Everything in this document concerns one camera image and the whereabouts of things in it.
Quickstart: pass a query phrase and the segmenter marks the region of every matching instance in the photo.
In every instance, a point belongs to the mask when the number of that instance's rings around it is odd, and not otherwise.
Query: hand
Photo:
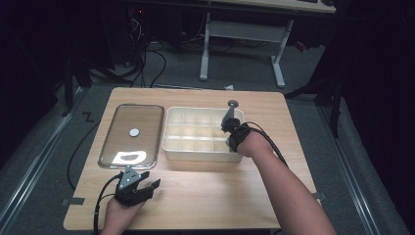
[[[254,156],[261,156],[264,154],[272,154],[273,150],[271,145],[266,139],[256,131],[251,133],[245,138],[245,140],[239,144],[238,153],[248,158]]]
[[[104,228],[101,235],[120,235],[131,224],[135,215],[146,202],[132,207],[120,204],[115,198],[111,198],[107,203]]]

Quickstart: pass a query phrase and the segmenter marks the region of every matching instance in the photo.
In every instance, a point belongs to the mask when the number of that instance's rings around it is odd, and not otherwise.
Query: gray carpet
[[[153,49],[160,48],[160,44],[152,47]],[[226,53],[212,52],[209,79],[199,81],[201,49],[184,47],[178,50],[165,46],[159,52],[165,56],[167,64],[156,86],[223,89],[224,86],[234,85],[235,90],[287,93],[307,84],[323,51],[324,48],[316,48],[301,53],[296,48],[288,47],[281,61],[287,87],[281,90],[276,86],[268,57],[243,55],[238,48],[232,48]],[[162,66],[162,58],[158,54],[147,53],[147,64],[144,69],[147,86],[161,71]],[[137,79],[135,87],[140,87],[140,85],[140,79]],[[120,84],[96,79],[91,89],[83,92],[83,99],[71,113],[69,123],[57,141],[49,163],[34,185],[33,191],[11,226],[9,234],[91,233],[90,231],[66,231],[63,227],[68,209],[68,206],[63,205],[63,201],[70,198],[73,192],[69,187],[66,171],[69,159],[75,153],[69,172],[70,179],[76,184],[96,128],[81,143],[77,151],[75,151],[76,147],[101,118],[110,92],[116,86]],[[288,105],[317,190],[327,197],[322,201],[323,208],[339,234],[366,234],[342,174],[331,134],[321,118],[320,108],[314,107],[309,98],[309,95],[300,96],[295,100],[289,100]],[[36,160],[56,124],[62,120],[61,113],[64,107],[61,99],[60,103],[32,129],[13,158],[0,171],[2,208],[7,205],[15,192],[16,186],[23,178],[23,173]],[[344,145],[353,172],[361,183],[372,212],[380,225],[380,232],[382,234],[407,234],[406,227],[394,211],[385,188],[368,161],[352,121],[347,115],[346,106],[342,105],[342,109],[343,114],[339,123],[340,141]],[[86,121],[85,112],[91,113],[90,119],[94,121]],[[240,231],[239,234],[242,233],[254,234],[253,231]]]

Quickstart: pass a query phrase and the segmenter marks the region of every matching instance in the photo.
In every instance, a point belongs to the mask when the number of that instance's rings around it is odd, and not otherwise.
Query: metal tray
[[[124,104],[116,108],[98,165],[150,169],[157,163],[164,107]]]

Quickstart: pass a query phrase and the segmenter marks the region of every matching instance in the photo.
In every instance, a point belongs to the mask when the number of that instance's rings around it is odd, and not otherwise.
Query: forearm
[[[284,234],[335,234],[312,194],[276,156],[256,153],[253,160]]]

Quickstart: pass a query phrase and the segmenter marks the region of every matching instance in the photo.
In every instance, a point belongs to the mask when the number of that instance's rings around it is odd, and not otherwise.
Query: white desk
[[[211,0],[211,2],[242,4],[266,8],[278,8],[292,11],[307,11],[313,13],[336,12],[336,8],[321,3],[308,3],[298,0]],[[278,43],[278,50],[271,56],[271,64],[274,69],[275,79],[280,88],[285,87],[284,77],[281,72],[280,60],[290,36],[294,21],[289,20],[285,27],[266,26],[250,23],[229,23],[223,21],[211,21],[210,13],[207,13],[205,30],[205,47],[202,55],[201,80],[208,79],[209,39],[211,36],[229,37],[236,39],[248,39]]]

